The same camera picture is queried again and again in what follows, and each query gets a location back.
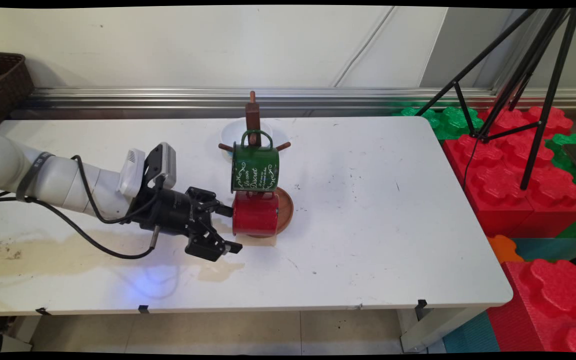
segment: red mug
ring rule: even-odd
[[[232,202],[232,234],[272,237],[277,234],[279,196],[237,191]]]

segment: wooden saucer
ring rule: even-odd
[[[295,205],[293,205],[293,199],[290,195],[281,187],[277,187],[274,191],[277,196],[279,196],[279,210],[277,212],[277,232],[275,235],[281,233],[285,230],[290,221],[293,219],[293,212],[295,210]],[[270,236],[265,235],[249,235],[249,237],[257,239],[270,238]]]

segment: wrist strap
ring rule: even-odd
[[[26,191],[28,191],[28,187],[30,187],[30,183],[33,182],[39,170],[44,166],[46,160],[50,157],[53,157],[52,153],[48,151],[44,151],[37,156],[37,158],[30,166],[30,170],[25,173],[25,176],[19,182],[19,185],[16,187],[16,192],[14,193],[14,197],[18,201],[22,201],[23,203],[26,202]]]

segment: wicker basket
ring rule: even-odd
[[[0,52],[0,124],[35,89],[20,54]]]

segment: mug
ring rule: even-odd
[[[237,191],[232,202],[232,234],[272,237],[277,234],[279,195]]]
[[[251,133],[265,135],[270,145],[244,146],[244,139]],[[279,151],[273,147],[273,139],[262,130],[247,130],[241,137],[241,145],[232,145],[230,192],[274,192],[278,180]]]

